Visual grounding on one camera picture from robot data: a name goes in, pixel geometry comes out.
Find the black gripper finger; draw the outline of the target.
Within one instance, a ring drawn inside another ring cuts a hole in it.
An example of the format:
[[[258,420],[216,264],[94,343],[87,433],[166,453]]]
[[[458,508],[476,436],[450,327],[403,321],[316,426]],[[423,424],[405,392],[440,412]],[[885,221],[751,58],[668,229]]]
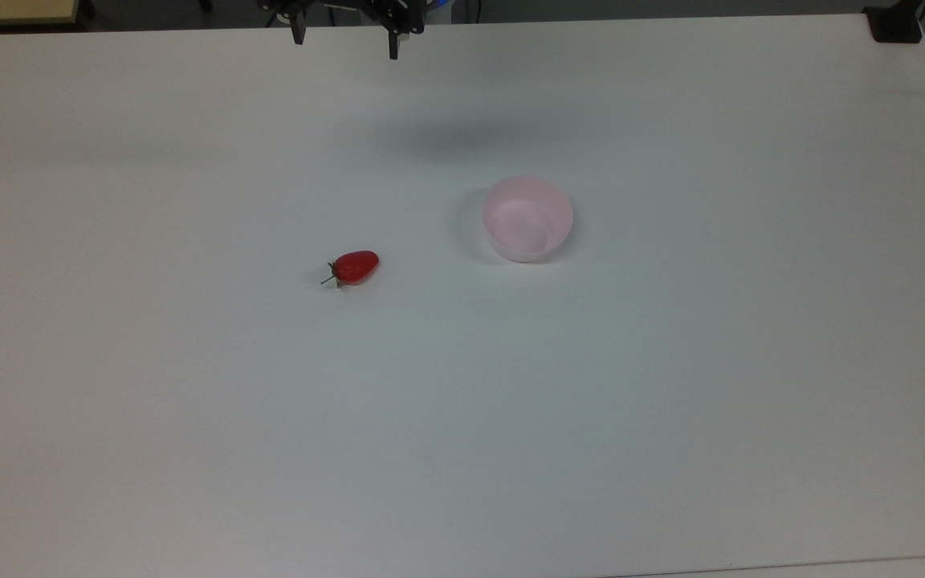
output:
[[[294,44],[304,44],[306,29],[306,6],[282,6],[273,11],[273,22],[283,22],[289,26]]]
[[[388,32],[389,57],[399,58],[401,41],[426,29],[426,5],[367,5],[366,15]]]

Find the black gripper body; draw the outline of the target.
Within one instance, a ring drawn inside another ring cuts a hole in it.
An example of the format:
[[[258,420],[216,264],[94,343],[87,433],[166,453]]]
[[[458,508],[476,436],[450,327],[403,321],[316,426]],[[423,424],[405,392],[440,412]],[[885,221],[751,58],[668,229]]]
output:
[[[371,6],[374,10],[400,10],[406,11],[412,10],[415,6],[419,7],[421,12],[430,12],[432,10],[440,10],[440,8],[448,5],[448,1],[259,1],[259,9],[264,11],[280,11],[286,10],[293,6],[304,6],[305,8],[311,7],[312,4],[323,4],[331,8],[338,8],[338,10],[357,10],[362,11],[364,5]]]

